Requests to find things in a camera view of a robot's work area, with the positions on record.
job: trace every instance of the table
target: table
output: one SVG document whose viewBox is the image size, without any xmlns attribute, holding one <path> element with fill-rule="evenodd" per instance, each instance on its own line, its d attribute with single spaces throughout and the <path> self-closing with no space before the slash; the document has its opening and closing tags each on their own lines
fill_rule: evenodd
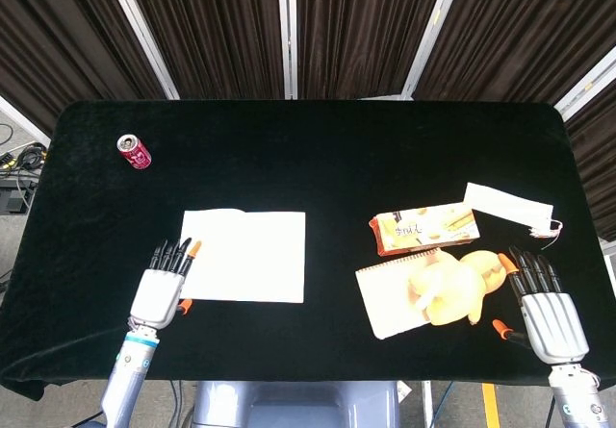
<svg viewBox="0 0 616 428">
<path fill-rule="evenodd" d="M 146 170 L 116 151 L 125 133 Z M 150 254 L 183 211 L 306 212 L 303 304 L 195 302 L 160 333 L 153 379 L 441 379 L 547 384 L 532 352 L 500 340 L 522 329 L 508 285 L 476 326 L 460 320 L 387 340 L 372 334 L 355 270 L 382 261 L 375 214 L 462 200 L 467 182 L 554 204 L 565 227 L 546 252 L 575 303 L 585 366 L 616 383 L 616 302 L 570 144 L 547 105 L 344 101 L 81 102 L 62 114 L 0 314 L 0 382 L 106 379 Z M 528 229 L 475 213 L 482 237 L 460 257 Z"/>
</svg>

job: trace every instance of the snack box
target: snack box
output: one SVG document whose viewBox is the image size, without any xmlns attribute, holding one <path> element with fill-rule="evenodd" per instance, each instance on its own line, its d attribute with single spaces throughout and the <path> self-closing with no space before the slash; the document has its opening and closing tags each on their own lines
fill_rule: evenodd
<svg viewBox="0 0 616 428">
<path fill-rule="evenodd" d="M 378 214 L 370 226 L 381 257 L 479 238 L 473 211 L 463 202 Z"/>
</svg>

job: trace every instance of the robotic hand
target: robotic hand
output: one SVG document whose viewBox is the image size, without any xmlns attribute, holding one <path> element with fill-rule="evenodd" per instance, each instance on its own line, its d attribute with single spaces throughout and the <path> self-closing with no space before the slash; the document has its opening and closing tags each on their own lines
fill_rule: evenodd
<svg viewBox="0 0 616 428">
<path fill-rule="evenodd" d="M 548 260 L 510 248 L 517 266 L 499 254 L 518 298 L 528 335 L 514 332 L 499 320 L 493 325 L 504 340 L 530 347 L 552 366 L 549 381 L 566 428 L 609 428 L 597 389 L 599 377 L 579 364 L 588 343 L 571 296 Z"/>
<path fill-rule="evenodd" d="M 127 428 L 141 384 L 150 367 L 159 340 L 158 330 L 173 320 L 176 312 L 185 315 L 191 300 L 178 305 L 184 279 L 201 246 L 197 242 L 186 259 L 184 254 L 191 239 L 156 248 L 149 268 L 143 273 L 128 318 L 130 331 L 126 334 L 114 370 L 103 394 L 101 407 L 107 418 L 107 428 Z M 90 423 L 85 426 L 101 426 Z"/>
</svg>

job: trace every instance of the white label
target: white label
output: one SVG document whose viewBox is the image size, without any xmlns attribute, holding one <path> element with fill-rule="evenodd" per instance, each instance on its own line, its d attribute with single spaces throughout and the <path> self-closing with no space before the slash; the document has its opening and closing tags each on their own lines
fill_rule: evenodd
<svg viewBox="0 0 616 428">
<path fill-rule="evenodd" d="M 398 403 L 402 402 L 411 393 L 411 387 L 398 380 Z"/>
<path fill-rule="evenodd" d="M 469 183 L 464 202 L 472 209 L 548 232 L 552 223 L 552 205 L 534 202 L 487 186 Z"/>
</svg>

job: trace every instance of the orange fingertip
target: orange fingertip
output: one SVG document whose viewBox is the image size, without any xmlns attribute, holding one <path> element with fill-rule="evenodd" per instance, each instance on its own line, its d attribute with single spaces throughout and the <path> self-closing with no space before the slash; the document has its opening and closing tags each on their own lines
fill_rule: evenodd
<svg viewBox="0 0 616 428">
<path fill-rule="evenodd" d="M 509 257 L 507 257 L 504 253 L 499 253 L 499 261 L 507 274 L 519 271 L 518 267 L 515 266 L 513 262 L 509 260 Z"/>
<path fill-rule="evenodd" d="M 503 340 L 507 340 L 507 337 L 505 336 L 507 332 L 513 332 L 513 329 L 507 327 L 504 322 L 498 319 L 494 319 L 492 321 L 492 327 L 495 328 Z"/>
<path fill-rule="evenodd" d="M 195 258 L 199 248 L 201 248 L 201 240 L 198 240 L 196 244 L 192 246 L 192 249 L 189 252 L 189 257 Z"/>
<path fill-rule="evenodd" d="M 179 305 L 180 309 L 182 310 L 182 315 L 186 315 L 192 305 L 193 301 L 190 298 L 182 300 L 182 303 L 180 303 Z"/>
</svg>

